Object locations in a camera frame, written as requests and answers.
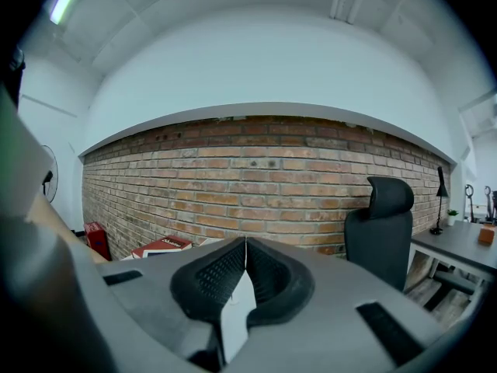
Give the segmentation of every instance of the white wall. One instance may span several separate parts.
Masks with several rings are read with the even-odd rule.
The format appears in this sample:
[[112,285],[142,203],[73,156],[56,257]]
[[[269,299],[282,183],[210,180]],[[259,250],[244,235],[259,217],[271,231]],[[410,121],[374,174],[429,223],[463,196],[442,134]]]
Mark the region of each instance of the white wall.
[[473,202],[486,206],[485,186],[497,190],[497,131],[474,139],[474,154],[478,178],[474,182]]
[[[495,79],[485,56],[463,27],[454,32],[454,45],[436,51],[422,63],[440,99],[450,126],[454,155],[460,163],[451,174],[450,208],[461,211],[467,204],[464,188],[480,176],[473,141],[459,109],[495,88]],[[478,191],[475,188],[473,202]]]
[[43,53],[27,47],[25,54],[19,116],[38,142],[53,150],[59,178],[52,205],[70,229],[81,231],[82,162],[77,151],[100,81],[55,45]]
[[[197,108],[226,106],[216,115],[233,116],[230,104],[265,102],[337,107],[454,156],[445,113],[414,61],[355,26],[269,6],[218,12],[171,31],[108,76],[90,108],[81,152],[167,124],[174,113],[195,120]],[[266,114],[332,119],[334,112],[274,106]]]

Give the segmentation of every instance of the desk lamp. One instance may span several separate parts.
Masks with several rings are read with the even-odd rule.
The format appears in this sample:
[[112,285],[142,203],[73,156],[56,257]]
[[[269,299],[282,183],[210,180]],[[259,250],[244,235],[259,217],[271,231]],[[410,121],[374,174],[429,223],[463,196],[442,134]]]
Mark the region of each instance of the desk lamp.
[[443,232],[443,229],[440,227],[440,215],[442,213],[442,197],[449,197],[449,193],[445,187],[445,180],[443,179],[443,171],[442,167],[438,166],[438,177],[440,178],[440,186],[438,188],[438,192],[436,195],[440,197],[440,207],[438,209],[438,219],[436,220],[436,227],[431,228],[429,231],[434,235],[440,235]]

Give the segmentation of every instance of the red book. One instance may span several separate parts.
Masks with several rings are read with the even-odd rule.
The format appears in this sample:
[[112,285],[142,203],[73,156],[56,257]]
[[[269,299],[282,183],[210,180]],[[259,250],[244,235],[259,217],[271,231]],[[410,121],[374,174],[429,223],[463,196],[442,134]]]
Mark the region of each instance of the red book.
[[191,241],[170,235],[152,243],[148,243],[145,246],[138,247],[131,253],[133,258],[146,258],[149,256],[157,256],[158,254],[180,252],[182,250],[190,249],[191,247]]

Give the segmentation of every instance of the wall fan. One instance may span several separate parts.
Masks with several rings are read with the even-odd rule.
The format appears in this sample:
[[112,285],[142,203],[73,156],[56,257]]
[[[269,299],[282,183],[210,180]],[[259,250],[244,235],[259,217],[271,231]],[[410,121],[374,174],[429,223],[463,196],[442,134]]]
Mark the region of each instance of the wall fan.
[[43,148],[47,152],[47,154],[52,158],[52,166],[48,171],[42,182],[42,191],[43,195],[48,199],[50,203],[55,198],[55,193],[57,192],[57,184],[59,182],[59,172],[57,168],[57,160],[55,159],[54,151],[52,151],[46,145],[43,145]]

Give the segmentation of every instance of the black office chair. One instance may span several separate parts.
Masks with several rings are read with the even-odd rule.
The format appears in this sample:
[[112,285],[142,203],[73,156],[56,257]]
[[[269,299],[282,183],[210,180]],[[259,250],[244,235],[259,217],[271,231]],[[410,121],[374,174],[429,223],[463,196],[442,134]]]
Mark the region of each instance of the black office chair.
[[402,180],[367,177],[373,186],[370,206],[345,220],[347,260],[402,291],[407,276],[414,194]]

